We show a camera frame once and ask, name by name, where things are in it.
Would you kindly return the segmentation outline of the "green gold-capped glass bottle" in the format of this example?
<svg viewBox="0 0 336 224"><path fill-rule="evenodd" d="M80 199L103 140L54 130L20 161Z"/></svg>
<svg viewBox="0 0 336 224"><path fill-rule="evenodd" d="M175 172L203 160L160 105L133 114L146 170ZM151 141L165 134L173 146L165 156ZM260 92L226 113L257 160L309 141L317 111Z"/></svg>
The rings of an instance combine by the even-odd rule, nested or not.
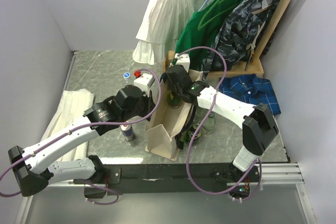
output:
<svg viewBox="0 0 336 224"><path fill-rule="evenodd" d="M173 108L173 109L177 109L181 106L182 104L182 99L179 98L177 95L174 95L172 91L169 92L168 96L167 96L167 102L168 105Z"/></svg>

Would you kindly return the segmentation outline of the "red bull can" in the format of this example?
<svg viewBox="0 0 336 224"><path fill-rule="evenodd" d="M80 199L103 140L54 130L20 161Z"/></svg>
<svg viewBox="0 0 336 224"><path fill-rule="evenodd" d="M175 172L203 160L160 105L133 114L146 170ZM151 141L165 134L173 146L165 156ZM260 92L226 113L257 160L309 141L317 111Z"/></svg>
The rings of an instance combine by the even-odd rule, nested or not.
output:
<svg viewBox="0 0 336 224"><path fill-rule="evenodd" d="M126 141L130 142L135 140L135 134L131 124L122 124L119 128Z"/></svg>

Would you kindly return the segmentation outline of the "beige canvas tote bag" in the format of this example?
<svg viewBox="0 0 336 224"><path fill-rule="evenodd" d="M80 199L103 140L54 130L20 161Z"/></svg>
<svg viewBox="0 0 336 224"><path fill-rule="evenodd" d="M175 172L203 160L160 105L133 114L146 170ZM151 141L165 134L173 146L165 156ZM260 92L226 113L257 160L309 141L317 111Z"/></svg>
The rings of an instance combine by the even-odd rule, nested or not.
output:
<svg viewBox="0 0 336 224"><path fill-rule="evenodd" d="M160 83L162 94L160 97L155 97L155 102L160 104L145 127L147 140L145 150L175 161L180 151L175 137L182 130L187 120L190 119L193 105L182 102L178 108L170 107L168 103L170 94L168 83L169 81Z"/></svg>

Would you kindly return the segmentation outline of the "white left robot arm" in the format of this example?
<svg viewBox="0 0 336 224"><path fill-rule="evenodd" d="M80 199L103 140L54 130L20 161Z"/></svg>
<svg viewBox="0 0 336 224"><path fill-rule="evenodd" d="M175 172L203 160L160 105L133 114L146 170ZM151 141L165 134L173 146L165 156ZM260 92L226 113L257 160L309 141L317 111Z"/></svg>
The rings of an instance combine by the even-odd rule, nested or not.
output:
<svg viewBox="0 0 336 224"><path fill-rule="evenodd" d="M32 196L48 185L70 179L91 183L104 181L107 171L96 155L60 161L79 145L117 129L135 116L149 119L155 107L151 91L127 85L116 95L95 103L68 127L30 147L14 146L8 151L19 194Z"/></svg>

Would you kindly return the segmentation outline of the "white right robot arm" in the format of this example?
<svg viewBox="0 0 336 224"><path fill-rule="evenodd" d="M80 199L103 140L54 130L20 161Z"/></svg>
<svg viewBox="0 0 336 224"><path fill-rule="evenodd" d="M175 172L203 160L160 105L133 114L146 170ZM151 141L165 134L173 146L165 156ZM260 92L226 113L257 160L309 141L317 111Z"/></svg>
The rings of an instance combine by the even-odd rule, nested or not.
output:
<svg viewBox="0 0 336 224"><path fill-rule="evenodd" d="M231 98L204 81L193 81L182 65L174 65L161 75L167 89L184 102L221 115L243 131L243 146L233 160L230 175L236 181L248 176L248 168L278 135L279 129L270 108Z"/></svg>

